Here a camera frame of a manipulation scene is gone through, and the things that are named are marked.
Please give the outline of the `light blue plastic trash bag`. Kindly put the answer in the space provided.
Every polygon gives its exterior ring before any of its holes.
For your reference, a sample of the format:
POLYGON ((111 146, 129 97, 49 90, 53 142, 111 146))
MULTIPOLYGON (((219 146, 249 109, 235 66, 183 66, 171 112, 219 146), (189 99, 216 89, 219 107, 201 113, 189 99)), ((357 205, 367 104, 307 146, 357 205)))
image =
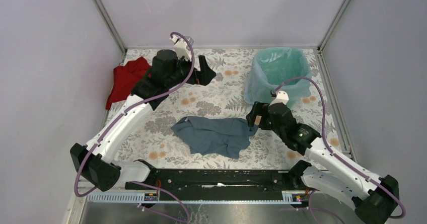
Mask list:
POLYGON ((312 77, 303 50, 290 47, 261 49, 253 57, 243 99, 250 105, 255 101, 270 103, 273 100, 270 92, 296 77, 312 77))

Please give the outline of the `green plastic trash bin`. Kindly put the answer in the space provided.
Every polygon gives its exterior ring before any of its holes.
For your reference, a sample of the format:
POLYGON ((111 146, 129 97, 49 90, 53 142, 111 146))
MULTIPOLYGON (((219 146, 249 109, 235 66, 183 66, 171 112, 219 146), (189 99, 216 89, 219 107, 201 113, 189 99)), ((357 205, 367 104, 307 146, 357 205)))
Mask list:
POLYGON ((295 48, 268 48, 257 53, 256 61, 271 85, 305 77, 309 73, 304 53, 295 48))

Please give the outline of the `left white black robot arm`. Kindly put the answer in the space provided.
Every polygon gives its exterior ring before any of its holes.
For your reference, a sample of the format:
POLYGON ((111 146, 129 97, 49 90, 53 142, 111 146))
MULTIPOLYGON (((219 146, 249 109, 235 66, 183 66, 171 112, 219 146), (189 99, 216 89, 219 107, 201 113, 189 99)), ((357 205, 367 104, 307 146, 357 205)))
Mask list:
POLYGON ((77 172, 74 184, 76 196, 88 194, 79 192, 80 178, 89 181, 93 185, 92 190, 100 191, 134 181, 143 189, 154 187, 156 176, 148 163, 143 160, 118 162, 114 157, 133 129, 149 119, 174 87, 184 84, 206 86, 216 77, 205 56, 199 55, 197 59, 200 68, 194 66, 194 57, 186 58, 170 49, 159 50, 121 110, 85 145, 75 143, 71 147, 70 155, 77 172))

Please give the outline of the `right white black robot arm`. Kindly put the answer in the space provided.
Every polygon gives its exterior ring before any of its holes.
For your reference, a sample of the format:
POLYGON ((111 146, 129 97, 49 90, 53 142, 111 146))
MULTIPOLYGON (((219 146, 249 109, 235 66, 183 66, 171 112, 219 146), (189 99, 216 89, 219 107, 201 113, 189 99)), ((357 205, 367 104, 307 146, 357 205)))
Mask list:
POLYGON ((312 127, 298 123, 284 103, 255 102, 246 116, 248 125, 273 131, 291 150, 308 161, 299 161, 289 175, 290 186, 320 190, 345 203, 364 223, 385 223, 398 206, 398 181, 381 177, 352 161, 324 141, 312 127))

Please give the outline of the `blue grey cloth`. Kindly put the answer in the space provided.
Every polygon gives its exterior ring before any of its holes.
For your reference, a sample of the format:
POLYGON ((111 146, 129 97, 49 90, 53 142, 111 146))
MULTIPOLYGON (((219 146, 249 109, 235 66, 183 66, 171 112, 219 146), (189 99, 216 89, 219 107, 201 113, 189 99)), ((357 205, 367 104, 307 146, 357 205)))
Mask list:
POLYGON ((242 118, 208 119, 187 116, 171 127, 174 134, 190 148, 191 154, 218 154, 238 159, 241 150, 250 145, 258 126, 248 126, 242 118))

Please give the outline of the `red cloth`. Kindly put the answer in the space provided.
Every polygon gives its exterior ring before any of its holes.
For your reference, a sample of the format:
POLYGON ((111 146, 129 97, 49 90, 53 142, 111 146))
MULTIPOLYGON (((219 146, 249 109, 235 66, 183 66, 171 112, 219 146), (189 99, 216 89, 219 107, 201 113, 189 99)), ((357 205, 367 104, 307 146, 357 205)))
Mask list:
POLYGON ((131 60, 113 70, 113 87, 107 98, 105 109, 110 110, 113 103, 126 100, 132 88, 140 81, 151 66, 144 57, 131 60))

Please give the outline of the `floral patterned table mat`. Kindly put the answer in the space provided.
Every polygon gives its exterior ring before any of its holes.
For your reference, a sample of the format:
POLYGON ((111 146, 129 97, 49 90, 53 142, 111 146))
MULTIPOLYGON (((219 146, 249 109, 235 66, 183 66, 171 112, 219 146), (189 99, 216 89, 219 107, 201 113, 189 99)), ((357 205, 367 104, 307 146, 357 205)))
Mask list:
POLYGON ((154 114, 133 127, 114 159, 145 160, 156 168, 178 169, 278 169, 288 170, 301 155, 288 149, 271 131, 260 130, 238 159, 216 154, 192 154, 171 127, 182 117, 244 118, 251 106, 243 99, 256 49, 198 49, 216 78, 207 86, 184 85, 173 92, 154 114))

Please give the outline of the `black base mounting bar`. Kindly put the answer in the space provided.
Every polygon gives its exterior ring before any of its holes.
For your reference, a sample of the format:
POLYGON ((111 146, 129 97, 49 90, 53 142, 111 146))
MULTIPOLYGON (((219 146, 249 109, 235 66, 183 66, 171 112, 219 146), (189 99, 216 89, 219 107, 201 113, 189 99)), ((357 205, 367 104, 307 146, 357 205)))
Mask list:
POLYGON ((149 185, 153 185, 174 195, 181 190, 213 188, 295 191, 302 194, 308 189, 295 173, 279 170, 153 169, 143 183, 141 186, 127 182, 125 189, 147 190, 149 185))

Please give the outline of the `left aluminium frame post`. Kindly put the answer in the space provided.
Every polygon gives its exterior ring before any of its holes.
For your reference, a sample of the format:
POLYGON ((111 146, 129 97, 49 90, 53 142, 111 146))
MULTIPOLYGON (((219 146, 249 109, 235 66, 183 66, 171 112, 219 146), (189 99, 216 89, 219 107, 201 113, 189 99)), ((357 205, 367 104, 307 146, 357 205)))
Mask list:
POLYGON ((127 47, 125 46, 117 28, 115 27, 112 18, 110 17, 104 3, 102 0, 92 0, 95 7, 97 8, 103 22, 105 23, 108 31, 110 32, 111 36, 113 37, 116 45, 118 46, 120 52, 123 56, 127 53, 127 47))

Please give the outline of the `aluminium frame post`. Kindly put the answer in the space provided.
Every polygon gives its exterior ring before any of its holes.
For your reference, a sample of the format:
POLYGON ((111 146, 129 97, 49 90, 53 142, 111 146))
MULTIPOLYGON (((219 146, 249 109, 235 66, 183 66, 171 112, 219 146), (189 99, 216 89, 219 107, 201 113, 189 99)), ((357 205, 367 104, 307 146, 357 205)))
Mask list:
POLYGON ((346 9, 348 8, 349 4, 351 3, 352 0, 343 0, 341 5, 338 8, 338 11, 336 12, 335 16, 333 17, 333 20, 330 24, 330 26, 328 27, 324 37, 322 38, 321 42, 319 43, 317 49, 319 52, 323 51, 330 38, 332 37, 332 34, 334 33, 336 27, 338 26, 343 14, 345 13, 346 9))
POLYGON ((102 0, 92 0, 95 7, 97 8, 103 22, 105 23, 108 31, 110 32, 111 36, 113 37, 116 45, 118 46, 120 52, 123 56, 127 53, 127 47, 125 46, 117 28, 115 27, 112 18, 110 17, 104 3, 102 0))

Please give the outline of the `right aluminium frame post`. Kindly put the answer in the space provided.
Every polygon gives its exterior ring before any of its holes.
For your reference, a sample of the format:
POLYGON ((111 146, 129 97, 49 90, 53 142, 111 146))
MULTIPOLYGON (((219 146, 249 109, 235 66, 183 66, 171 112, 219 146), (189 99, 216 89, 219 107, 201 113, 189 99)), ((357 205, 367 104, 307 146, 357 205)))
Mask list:
POLYGON ((338 11, 336 12, 335 16, 333 17, 333 20, 330 24, 330 26, 328 27, 324 37, 322 38, 321 42, 319 43, 317 49, 319 52, 323 51, 330 38, 332 37, 332 34, 334 33, 336 27, 338 26, 343 14, 345 13, 346 9, 348 8, 349 4, 351 3, 352 0, 343 0, 341 5, 338 8, 338 11))

